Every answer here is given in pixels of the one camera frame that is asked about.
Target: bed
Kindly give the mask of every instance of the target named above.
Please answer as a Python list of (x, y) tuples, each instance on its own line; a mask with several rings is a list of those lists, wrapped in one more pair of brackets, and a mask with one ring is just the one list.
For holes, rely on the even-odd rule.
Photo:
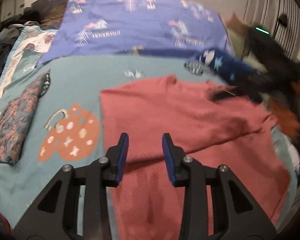
[[(9, 54), (0, 78), (1, 114), (4, 106), (16, 98), (39, 74), (50, 70), (51, 75), (49, 93), (40, 99), (23, 144), (20, 161), (13, 166), (0, 163), (0, 213), (12, 227), (15, 227), (60, 167), (69, 161), (74, 167), (85, 166), (104, 155), (99, 99), (101, 90), (171, 73), (187, 82), (210, 80), (225, 85), (218, 76), (208, 73), (203, 76), (193, 75), (184, 68), (184, 63), (194, 54), (213, 46), (234, 56), (231, 38), (220, 16), (192, 1), (134, 0), (132, 4), (131, 0), (68, 0), (66, 7), (65, 0), (44, 1), (57, 1), (59, 14), (64, 8), (61, 25), (59, 21), (50, 22), (51, 25), (47, 24), (49, 21), (43, 21), (44, 30), (37, 26), (25, 27)], [(121, 12), (119, 19), (108, 15), (107, 6)], [(157, 15), (160, 6), (163, 7), (163, 13)], [(154, 15), (149, 16), (144, 10), (151, 14), (156, 13), (159, 24), (145, 25), (144, 22), (149, 20), (146, 17), (152, 19)], [(129, 22), (126, 16), (132, 12), (139, 13), (133, 14), (135, 22), (138, 23), (136, 25)], [(206, 27), (204, 30), (198, 28), (202, 20)], [(122, 26), (128, 25), (129, 28), (121, 31)], [(139, 39), (144, 26), (146, 35)], [(108, 40), (99, 47), (94, 38)], [(96, 146), (85, 158), (64, 158), (57, 148), (52, 149), (49, 156), (45, 157), (47, 152), (43, 151), (42, 143), (50, 137), (49, 130), (44, 127), (53, 113), (60, 109), (68, 112), (81, 109), (96, 116), (96, 130), (99, 132), (91, 138), (91, 141), (96, 141)], [(62, 112), (59, 112), (52, 122), (61, 119)], [(280, 216), (275, 222), (279, 227), (295, 199), (298, 178), (287, 144), (278, 127), (272, 130), (272, 141), (277, 149), (276, 156), (280, 158), (290, 176)], [(82, 188), (79, 210), (82, 210), (83, 198)], [(108, 208), (112, 235), (114, 239), (118, 239), (118, 227), (110, 195)], [(79, 211), (78, 234), (82, 234), (82, 211)]]

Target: blue gripper pad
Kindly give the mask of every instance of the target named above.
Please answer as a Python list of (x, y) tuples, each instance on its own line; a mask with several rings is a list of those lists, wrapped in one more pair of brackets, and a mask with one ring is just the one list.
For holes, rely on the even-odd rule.
[(121, 134), (117, 147), (119, 148), (118, 150), (120, 150), (120, 154), (117, 162), (117, 175), (115, 180), (119, 184), (122, 180), (129, 148), (129, 135), (127, 133)]
[(165, 133), (162, 136), (162, 150), (163, 150), (163, 156), (164, 160), (167, 166), (168, 171), (168, 177), (171, 181), (172, 185), (174, 186), (177, 179), (176, 179), (176, 173), (175, 173), (175, 163), (172, 158), (171, 148), (174, 147), (173, 142), (171, 140), (170, 134)]

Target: orange pumpkin pattern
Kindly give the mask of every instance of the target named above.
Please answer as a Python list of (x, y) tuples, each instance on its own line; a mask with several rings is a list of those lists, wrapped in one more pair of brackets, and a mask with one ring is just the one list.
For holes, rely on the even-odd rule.
[[(63, 119), (51, 126), (59, 113), (63, 114)], [(50, 132), (39, 149), (39, 162), (48, 160), (56, 151), (65, 161), (83, 159), (91, 154), (99, 138), (98, 118), (78, 103), (68, 110), (60, 109), (53, 113), (44, 127)]]

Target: silver bolt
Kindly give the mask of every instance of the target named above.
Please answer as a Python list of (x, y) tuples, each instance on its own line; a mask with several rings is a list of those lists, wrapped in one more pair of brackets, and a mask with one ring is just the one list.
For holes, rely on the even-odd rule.
[(109, 159), (107, 157), (101, 157), (99, 158), (99, 162), (100, 163), (107, 163), (109, 161)]
[(70, 171), (72, 169), (72, 167), (71, 167), (71, 165), (69, 165), (69, 164), (66, 164), (66, 165), (64, 165), (63, 167), (62, 167), (62, 170), (64, 171), (64, 172), (68, 172), (68, 171)]
[(190, 156), (186, 156), (186, 157), (183, 158), (183, 161), (184, 161), (185, 163), (190, 163), (190, 162), (193, 161), (193, 158), (190, 157)]
[(221, 170), (221, 172), (226, 172), (229, 170), (228, 166), (226, 165), (221, 165), (219, 169)]

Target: red fabric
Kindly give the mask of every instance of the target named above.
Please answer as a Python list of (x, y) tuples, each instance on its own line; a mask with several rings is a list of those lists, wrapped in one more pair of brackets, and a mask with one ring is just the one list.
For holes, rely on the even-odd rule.
[(105, 148), (115, 145), (122, 132), (129, 134), (125, 174), (111, 191), (120, 239), (178, 239), (184, 189), (169, 182), (161, 141), (165, 132), (202, 164), (228, 165), (268, 217), (279, 218), (290, 177), (274, 154), (276, 120), (245, 98), (207, 100), (220, 89), (171, 75), (100, 93)]

